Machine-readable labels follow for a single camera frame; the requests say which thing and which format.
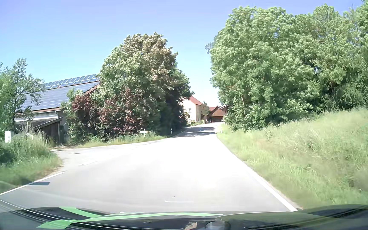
road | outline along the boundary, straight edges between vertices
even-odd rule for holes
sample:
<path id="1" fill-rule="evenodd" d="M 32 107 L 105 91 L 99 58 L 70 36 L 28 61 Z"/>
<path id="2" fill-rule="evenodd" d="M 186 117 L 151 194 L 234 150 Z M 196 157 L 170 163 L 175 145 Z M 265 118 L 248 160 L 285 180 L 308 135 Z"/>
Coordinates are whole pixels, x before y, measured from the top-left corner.
<path id="1" fill-rule="evenodd" d="M 217 125 L 153 142 L 58 151 L 59 173 L 0 195 L 0 212 L 46 206 L 114 213 L 293 210 L 217 139 Z"/>

blue sky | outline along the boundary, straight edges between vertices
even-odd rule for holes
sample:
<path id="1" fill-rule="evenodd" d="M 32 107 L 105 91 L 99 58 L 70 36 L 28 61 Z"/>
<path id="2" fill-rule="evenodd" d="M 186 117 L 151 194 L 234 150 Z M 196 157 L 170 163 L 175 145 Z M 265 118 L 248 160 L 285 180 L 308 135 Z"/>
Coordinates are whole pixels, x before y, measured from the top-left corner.
<path id="1" fill-rule="evenodd" d="M 205 45 L 239 6 L 283 7 L 309 13 L 322 4 L 339 12 L 360 0 L 186 0 L 85 1 L 0 0 L 0 62 L 11 66 L 26 58 L 27 72 L 45 82 L 98 73 L 111 50 L 129 34 L 163 34 L 178 52 L 178 67 L 191 89 L 209 106 L 219 103 L 210 84 L 210 57 Z"/>

tall grass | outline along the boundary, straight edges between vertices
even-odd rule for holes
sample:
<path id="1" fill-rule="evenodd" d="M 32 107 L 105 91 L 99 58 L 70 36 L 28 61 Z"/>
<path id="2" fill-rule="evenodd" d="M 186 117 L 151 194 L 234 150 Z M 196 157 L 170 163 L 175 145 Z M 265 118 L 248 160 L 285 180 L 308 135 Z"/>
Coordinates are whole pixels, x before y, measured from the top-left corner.
<path id="1" fill-rule="evenodd" d="M 218 138 L 304 208 L 368 204 L 368 110 L 332 112 Z"/>
<path id="2" fill-rule="evenodd" d="M 43 177 L 59 164 L 41 133 L 19 134 L 10 143 L 0 140 L 0 192 Z"/>
<path id="3" fill-rule="evenodd" d="M 157 135 L 154 132 L 149 132 L 146 135 L 136 134 L 136 135 L 127 135 L 127 136 L 117 137 L 107 142 L 102 142 L 99 139 L 91 139 L 89 142 L 85 144 L 80 144 L 76 146 L 76 148 L 90 148 L 90 147 L 116 145 L 116 144 L 130 144 L 130 143 L 139 143 L 139 142 L 146 142 L 146 141 L 153 141 L 153 140 L 160 140 L 160 139 L 165 139 L 165 137 Z"/>

road edge line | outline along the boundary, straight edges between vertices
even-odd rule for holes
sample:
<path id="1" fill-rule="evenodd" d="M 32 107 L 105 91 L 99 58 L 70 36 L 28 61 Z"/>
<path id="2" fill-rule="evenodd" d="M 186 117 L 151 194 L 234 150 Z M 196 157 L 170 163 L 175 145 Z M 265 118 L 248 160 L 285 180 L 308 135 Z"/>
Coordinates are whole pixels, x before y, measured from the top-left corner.
<path id="1" fill-rule="evenodd" d="M 49 178 L 51 178 L 51 177 L 54 177 L 54 176 L 56 176 L 56 175 L 60 175 L 60 174 L 62 174 L 62 173 L 64 173 L 64 171 L 63 171 L 63 172 L 59 172 L 59 173 L 57 173 L 57 174 L 49 175 L 49 176 L 44 177 L 44 178 L 39 179 L 39 180 L 32 181 L 32 182 L 30 182 L 30 183 L 28 183 L 28 184 L 26 184 L 26 185 L 19 186 L 19 187 L 16 187 L 16 188 L 13 188 L 13 189 L 8 190 L 8 191 L 4 191 L 3 193 L 0 193 L 0 196 L 1 196 L 1 195 L 4 195 L 4 194 L 7 194 L 7 193 L 9 193 L 9 192 L 11 192 L 11 191 L 18 190 L 18 189 L 23 188 L 23 187 L 25 187 L 25 186 L 31 185 L 31 184 L 33 184 L 33 183 L 35 183 L 35 182 L 39 182 L 39 181 L 46 180 L 46 179 L 49 179 Z"/>
<path id="2" fill-rule="evenodd" d="M 268 192 L 270 192 L 276 199 L 278 199 L 287 209 L 289 209 L 291 212 L 297 211 L 297 208 L 295 208 L 291 203 L 289 203 L 283 196 L 281 196 L 278 192 L 274 190 L 269 184 L 268 181 L 263 179 L 257 172 L 255 172 L 253 169 L 251 169 L 247 164 L 245 164 L 242 160 L 240 160 L 235 154 L 233 154 L 225 144 L 221 142 L 221 140 L 217 137 L 218 141 L 222 144 L 222 146 L 227 149 L 227 151 L 235 157 L 238 162 L 240 162 L 245 168 L 245 170 L 248 172 L 249 175 L 251 175 L 256 181 L 258 181 Z"/>

weeds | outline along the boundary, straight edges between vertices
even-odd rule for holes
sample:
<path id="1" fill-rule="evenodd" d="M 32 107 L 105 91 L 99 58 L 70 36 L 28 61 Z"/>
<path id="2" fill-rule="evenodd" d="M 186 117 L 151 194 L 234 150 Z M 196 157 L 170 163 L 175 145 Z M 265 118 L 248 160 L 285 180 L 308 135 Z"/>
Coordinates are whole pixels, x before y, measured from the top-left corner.
<path id="1" fill-rule="evenodd" d="M 368 204 L 368 110 L 231 132 L 218 138 L 299 205 Z"/>

